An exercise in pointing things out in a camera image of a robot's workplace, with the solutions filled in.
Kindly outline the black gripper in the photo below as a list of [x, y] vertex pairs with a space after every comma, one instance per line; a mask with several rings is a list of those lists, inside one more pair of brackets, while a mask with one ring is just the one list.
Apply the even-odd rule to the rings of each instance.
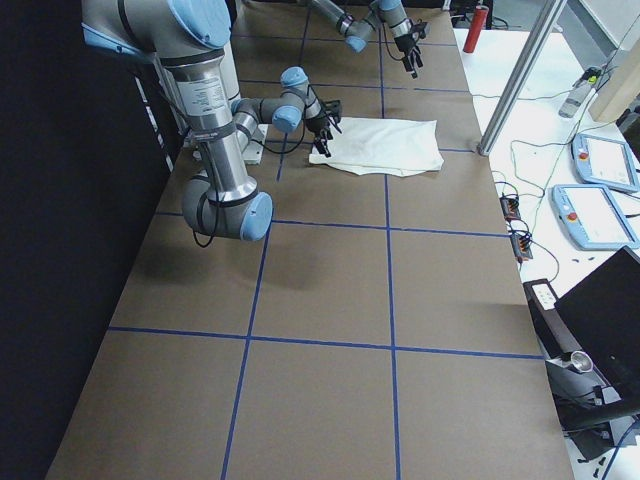
[[417, 38], [412, 34], [399, 36], [397, 38], [397, 48], [403, 54], [401, 61], [405, 70], [412, 78], [417, 78], [418, 71], [423, 67]]
[[306, 128], [313, 133], [313, 145], [318, 154], [329, 158], [329, 141], [333, 139], [330, 121], [327, 117], [314, 117], [305, 121]]

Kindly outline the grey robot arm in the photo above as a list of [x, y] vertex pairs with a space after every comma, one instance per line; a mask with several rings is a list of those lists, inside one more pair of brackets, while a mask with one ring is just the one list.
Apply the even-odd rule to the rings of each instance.
[[159, 58], [173, 76], [203, 171], [187, 184], [185, 221], [195, 233], [245, 241], [265, 236], [273, 203], [248, 175], [243, 152], [261, 124], [290, 133], [304, 124], [327, 155], [341, 104], [316, 96], [300, 67], [281, 75], [277, 98], [230, 101], [221, 71], [231, 20], [223, 1], [85, 1], [82, 27], [88, 45], [112, 55]]
[[424, 21], [413, 21], [406, 13], [401, 1], [371, 1], [367, 15], [356, 19], [348, 11], [330, 0], [299, 1], [326, 18], [345, 39], [346, 44], [356, 53], [361, 52], [370, 37], [387, 25], [393, 35], [397, 49], [402, 54], [399, 61], [412, 78], [418, 77], [423, 67], [420, 40], [425, 39], [430, 26]]

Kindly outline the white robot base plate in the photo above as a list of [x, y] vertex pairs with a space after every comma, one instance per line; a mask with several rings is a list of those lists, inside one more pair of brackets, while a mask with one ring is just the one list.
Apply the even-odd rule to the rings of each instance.
[[[268, 129], [269, 127], [267, 124], [259, 124], [254, 131], [251, 141], [243, 150], [243, 159], [246, 165], [259, 165], [261, 163], [264, 152], [264, 142], [266, 140]], [[184, 141], [184, 147], [191, 148], [193, 150], [192, 157], [196, 162], [202, 162], [193, 133], [189, 133], [187, 135], [186, 140]]]

